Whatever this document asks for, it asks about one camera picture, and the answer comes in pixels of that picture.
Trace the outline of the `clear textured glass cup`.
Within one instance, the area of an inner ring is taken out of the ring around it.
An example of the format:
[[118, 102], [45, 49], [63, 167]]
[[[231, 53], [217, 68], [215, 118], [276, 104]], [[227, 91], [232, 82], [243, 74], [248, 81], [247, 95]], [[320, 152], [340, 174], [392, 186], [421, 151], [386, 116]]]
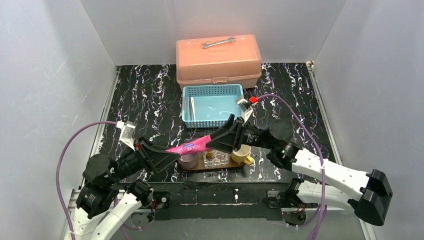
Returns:
[[[212, 157], [206, 157], [207, 151], [212, 151]], [[230, 163], [230, 156], [228, 153], [210, 149], [203, 152], [203, 163], [206, 169], [218, 168]]]

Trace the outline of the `yellow toothpaste tube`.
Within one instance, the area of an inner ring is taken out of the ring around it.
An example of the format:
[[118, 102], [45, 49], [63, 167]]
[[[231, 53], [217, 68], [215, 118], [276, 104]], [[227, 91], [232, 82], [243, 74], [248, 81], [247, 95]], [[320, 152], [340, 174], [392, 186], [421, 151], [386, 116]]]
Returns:
[[211, 158], [212, 156], [213, 156], [213, 152], [211, 150], [206, 152], [207, 158]]

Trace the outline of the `yellow ceramic mug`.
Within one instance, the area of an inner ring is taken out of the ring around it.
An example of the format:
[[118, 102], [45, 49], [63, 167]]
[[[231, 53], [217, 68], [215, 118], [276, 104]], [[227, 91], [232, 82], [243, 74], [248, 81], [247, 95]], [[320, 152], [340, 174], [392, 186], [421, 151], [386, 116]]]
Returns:
[[245, 144], [242, 144], [238, 150], [234, 150], [231, 154], [231, 158], [234, 162], [253, 165], [255, 160], [251, 157], [251, 147]]

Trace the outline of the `pink toothpaste tube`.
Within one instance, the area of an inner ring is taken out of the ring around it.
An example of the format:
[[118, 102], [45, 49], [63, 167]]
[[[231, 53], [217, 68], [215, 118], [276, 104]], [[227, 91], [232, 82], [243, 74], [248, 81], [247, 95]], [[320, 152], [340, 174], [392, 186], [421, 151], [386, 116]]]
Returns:
[[206, 135], [195, 139], [189, 143], [185, 143], [180, 146], [167, 149], [166, 151], [170, 153], [179, 154], [180, 156], [204, 152], [209, 150], [209, 148], [206, 147], [206, 144], [209, 141], [211, 141], [211, 136]]

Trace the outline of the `purple ceramic mug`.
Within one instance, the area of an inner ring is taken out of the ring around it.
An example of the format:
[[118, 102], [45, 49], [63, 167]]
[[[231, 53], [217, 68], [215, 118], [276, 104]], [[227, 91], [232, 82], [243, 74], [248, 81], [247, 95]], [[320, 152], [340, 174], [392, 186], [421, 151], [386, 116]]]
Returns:
[[199, 162], [198, 154], [190, 153], [190, 154], [183, 155], [178, 159], [177, 162], [183, 169], [193, 169], [194, 167], [197, 166]]

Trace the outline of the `white toothbrush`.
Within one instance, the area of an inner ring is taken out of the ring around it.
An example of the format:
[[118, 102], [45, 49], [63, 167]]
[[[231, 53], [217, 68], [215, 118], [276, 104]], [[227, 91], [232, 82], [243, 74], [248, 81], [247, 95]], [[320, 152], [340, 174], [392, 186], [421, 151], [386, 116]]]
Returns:
[[195, 101], [193, 97], [189, 98], [192, 120], [196, 121]]

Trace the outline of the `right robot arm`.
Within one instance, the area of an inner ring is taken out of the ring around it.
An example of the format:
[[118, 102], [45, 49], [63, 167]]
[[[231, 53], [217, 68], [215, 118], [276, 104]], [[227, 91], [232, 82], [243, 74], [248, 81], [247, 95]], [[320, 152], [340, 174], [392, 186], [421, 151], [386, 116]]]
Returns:
[[293, 128], [281, 119], [260, 129], [231, 114], [211, 135], [206, 147], [229, 154], [243, 145], [267, 149], [267, 159], [277, 168], [314, 179], [325, 178], [321, 184], [295, 180], [286, 191], [288, 199], [352, 210], [364, 222], [383, 226], [393, 198], [387, 175], [378, 169], [360, 171], [321, 159], [292, 141], [293, 133]]

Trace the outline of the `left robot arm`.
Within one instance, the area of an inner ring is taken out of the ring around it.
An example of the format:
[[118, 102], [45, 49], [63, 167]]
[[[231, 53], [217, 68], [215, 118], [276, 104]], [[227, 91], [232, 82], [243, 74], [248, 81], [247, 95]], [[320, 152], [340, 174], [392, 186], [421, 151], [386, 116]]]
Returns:
[[125, 220], [138, 209], [154, 209], [154, 189], [137, 179], [125, 188], [122, 198], [108, 212], [119, 194], [117, 184], [140, 170], [157, 174], [180, 158], [169, 151], [140, 138], [131, 140], [115, 160], [98, 153], [91, 156], [83, 171], [85, 185], [76, 198], [73, 218], [68, 218], [67, 240], [109, 240]]

